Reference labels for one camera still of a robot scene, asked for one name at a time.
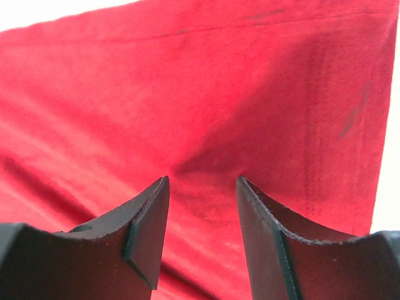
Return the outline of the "red t shirt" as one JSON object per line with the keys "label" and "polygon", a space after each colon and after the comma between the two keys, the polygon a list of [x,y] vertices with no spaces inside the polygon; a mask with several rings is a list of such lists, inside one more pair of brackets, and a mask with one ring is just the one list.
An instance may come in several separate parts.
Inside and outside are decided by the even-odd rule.
{"label": "red t shirt", "polygon": [[1,33],[1,221],[171,183],[153,299],[251,297],[235,183],[370,231],[398,1],[138,1]]}

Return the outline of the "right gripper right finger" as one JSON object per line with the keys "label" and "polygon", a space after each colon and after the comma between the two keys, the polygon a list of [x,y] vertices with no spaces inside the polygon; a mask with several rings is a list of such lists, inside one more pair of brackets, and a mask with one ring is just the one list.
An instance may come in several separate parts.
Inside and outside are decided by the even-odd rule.
{"label": "right gripper right finger", "polygon": [[352,236],[265,195],[244,177],[237,206],[253,299],[398,299],[399,232]]}

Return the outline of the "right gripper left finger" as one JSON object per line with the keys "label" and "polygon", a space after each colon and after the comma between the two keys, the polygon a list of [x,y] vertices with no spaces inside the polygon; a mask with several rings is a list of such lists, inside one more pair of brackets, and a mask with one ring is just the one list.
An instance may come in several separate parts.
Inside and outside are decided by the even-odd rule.
{"label": "right gripper left finger", "polygon": [[150,299],[168,210],[165,176],[68,232],[1,224],[1,298]]}

